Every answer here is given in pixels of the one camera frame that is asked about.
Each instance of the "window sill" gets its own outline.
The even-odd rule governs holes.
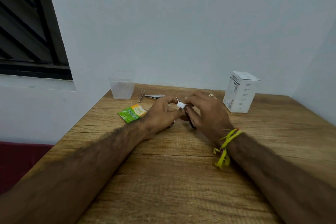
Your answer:
[[[35,78],[6,74],[0,74],[0,86],[76,91],[75,84],[71,80]]]

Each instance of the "person's left hand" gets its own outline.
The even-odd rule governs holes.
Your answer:
[[[157,99],[144,117],[141,118],[149,130],[149,134],[153,135],[165,128],[171,127],[174,120],[184,115],[181,109],[177,110],[168,106],[170,103],[177,104],[177,98],[167,96]]]

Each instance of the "green packet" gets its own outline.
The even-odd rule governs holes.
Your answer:
[[[118,114],[124,119],[124,121],[130,123],[131,121],[137,120],[144,116],[146,112],[147,111],[145,111],[140,105],[133,105],[122,110],[121,112],[118,112]]]

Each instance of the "yellow wristband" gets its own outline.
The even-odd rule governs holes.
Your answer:
[[[228,155],[228,151],[226,150],[226,147],[229,144],[229,142],[231,142],[234,138],[239,136],[241,133],[242,132],[240,130],[235,128],[235,129],[231,130],[230,133],[228,133],[226,137],[221,138],[221,140],[225,139],[225,142],[222,144],[222,146],[219,150],[217,148],[214,148],[214,150],[213,150],[214,154],[216,154],[216,152],[221,152],[222,153],[218,162],[215,163],[216,167],[219,167],[220,169],[222,169],[222,165],[223,165],[224,161],[225,161],[226,166],[230,165],[230,157]]]

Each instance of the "wooden table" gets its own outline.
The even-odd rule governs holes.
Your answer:
[[[194,89],[136,85],[132,99],[111,91],[23,178],[65,158],[104,133],[123,126],[117,112],[146,94],[184,98]],[[222,99],[224,92],[212,93]],[[154,99],[143,98],[148,110]],[[230,113],[234,126],[285,159],[336,187],[336,128],[287,96],[257,94],[247,114]],[[236,165],[223,171],[206,138],[187,122],[141,143],[82,215],[78,223],[281,223],[254,183]]]

